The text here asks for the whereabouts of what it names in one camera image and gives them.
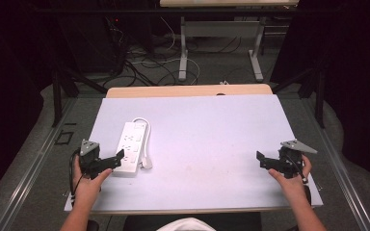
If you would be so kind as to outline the white power strip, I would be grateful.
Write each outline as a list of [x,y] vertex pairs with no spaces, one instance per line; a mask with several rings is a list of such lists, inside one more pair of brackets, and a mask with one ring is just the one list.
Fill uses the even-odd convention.
[[124,157],[114,171],[117,177],[134,177],[137,174],[146,139],[147,123],[144,120],[124,124],[117,148],[117,151],[124,151]]

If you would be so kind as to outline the person's white shirt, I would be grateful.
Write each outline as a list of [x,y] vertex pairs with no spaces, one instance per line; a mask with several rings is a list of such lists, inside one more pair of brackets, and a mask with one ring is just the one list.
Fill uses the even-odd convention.
[[156,231],[216,231],[212,226],[197,218],[181,218],[172,221]]

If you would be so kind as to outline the black metal stand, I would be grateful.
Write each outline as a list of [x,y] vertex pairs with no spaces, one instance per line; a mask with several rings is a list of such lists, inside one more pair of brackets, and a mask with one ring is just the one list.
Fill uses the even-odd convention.
[[286,79],[285,81],[272,87],[273,93],[285,89],[291,84],[304,80],[304,83],[299,88],[298,94],[300,98],[308,98],[313,92],[316,93],[315,106],[314,106],[314,117],[321,128],[325,127],[324,124],[324,97],[325,97],[325,85],[326,85],[326,74],[321,68],[308,68],[300,72],[298,75]]
[[69,97],[77,97],[79,89],[75,82],[81,82],[100,93],[108,90],[99,86],[94,81],[88,79],[83,74],[71,69],[70,67],[57,65],[52,71],[52,89],[54,102],[54,121],[52,126],[56,127],[63,117],[62,91]]

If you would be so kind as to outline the aluminium floor rail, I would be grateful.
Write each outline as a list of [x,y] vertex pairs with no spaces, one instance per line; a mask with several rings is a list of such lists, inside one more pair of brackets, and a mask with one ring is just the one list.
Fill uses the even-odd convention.
[[315,130],[320,135],[322,143],[326,148],[326,156],[335,175],[335,178],[344,194],[344,197],[357,221],[360,231],[370,231],[370,218],[366,212],[357,190],[355,189],[344,163],[338,155],[336,148],[333,146],[326,130],[319,125],[315,118],[315,112],[312,109],[312,103],[309,99],[303,99],[305,111],[310,118]]
[[44,115],[0,186],[0,231],[58,231],[66,218],[68,160],[78,142],[68,99],[61,122]]

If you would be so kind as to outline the person's left hand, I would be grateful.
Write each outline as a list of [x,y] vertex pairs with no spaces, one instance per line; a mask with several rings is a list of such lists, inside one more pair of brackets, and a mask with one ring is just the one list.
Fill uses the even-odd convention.
[[107,168],[99,173],[94,179],[86,178],[81,171],[79,157],[76,157],[74,160],[74,171],[72,177],[72,191],[74,192],[73,208],[90,210],[97,199],[102,183],[112,172],[113,171],[110,168]]

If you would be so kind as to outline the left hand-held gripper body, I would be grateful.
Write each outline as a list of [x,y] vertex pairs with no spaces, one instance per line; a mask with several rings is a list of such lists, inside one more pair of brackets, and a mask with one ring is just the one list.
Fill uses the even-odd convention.
[[88,174],[91,179],[97,177],[103,170],[109,168],[106,160],[99,157],[100,146],[97,142],[82,140],[79,151],[79,164],[81,171]]

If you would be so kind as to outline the black equipment cabinet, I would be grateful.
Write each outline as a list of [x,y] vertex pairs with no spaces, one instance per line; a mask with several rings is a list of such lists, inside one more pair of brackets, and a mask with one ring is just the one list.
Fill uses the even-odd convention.
[[127,38],[109,18],[72,15],[58,21],[81,72],[122,72]]

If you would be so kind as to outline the person's right hand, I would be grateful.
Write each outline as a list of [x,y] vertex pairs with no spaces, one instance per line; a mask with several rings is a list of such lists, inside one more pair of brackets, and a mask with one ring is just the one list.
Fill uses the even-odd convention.
[[290,201],[304,200],[306,201],[306,193],[304,189],[304,180],[300,174],[293,178],[285,178],[275,169],[270,169],[268,173],[279,183],[284,196]]

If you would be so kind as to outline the light wooden table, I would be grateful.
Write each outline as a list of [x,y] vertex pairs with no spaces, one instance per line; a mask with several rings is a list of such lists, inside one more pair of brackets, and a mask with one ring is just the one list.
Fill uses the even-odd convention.
[[138,98],[138,97],[185,97],[215,96],[240,94],[272,94],[266,84],[243,85],[202,85],[202,86],[164,86],[164,87],[127,87],[111,88],[107,98]]

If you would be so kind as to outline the white desk with metal legs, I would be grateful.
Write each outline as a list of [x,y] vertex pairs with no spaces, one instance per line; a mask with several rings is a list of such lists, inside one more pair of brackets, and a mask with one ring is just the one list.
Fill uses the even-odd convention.
[[[213,10],[287,10],[297,6],[300,0],[160,0],[160,6],[169,10],[202,10],[208,13]],[[219,20],[203,19],[191,21],[185,16],[180,17],[181,57],[178,80],[187,78],[189,62],[186,38],[219,37],[219,38],[251,38],[254,47],[249,51],[253,77],[257,82],[263,81],[263,75],[257,59],[261,40],[264,37],[267,16],[257,16],[255,20]]]

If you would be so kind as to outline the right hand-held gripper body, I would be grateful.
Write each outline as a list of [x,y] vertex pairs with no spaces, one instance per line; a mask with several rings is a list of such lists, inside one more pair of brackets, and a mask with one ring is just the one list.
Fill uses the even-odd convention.
[[277,171],[283,173],[285,178],[293,178],[300,174],[305,179],[302,156],[305,153],[317,154],[318,151],[298,140],[282,141],[280,144],[281,148],[278,151],[280,166]]

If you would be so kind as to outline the black curtain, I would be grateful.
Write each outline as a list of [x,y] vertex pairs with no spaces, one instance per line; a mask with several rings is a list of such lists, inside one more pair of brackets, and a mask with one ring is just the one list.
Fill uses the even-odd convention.
[[342,153],[370,171],[370,0],[300,0],[298,8],[345,4],[346,17],[295,17],[279,51],[271,81],[281,83],[315,64],[331,36],[325,100],[344,129]]
[[19,0],[0,0],[0,180],[35,126],[50,84]]

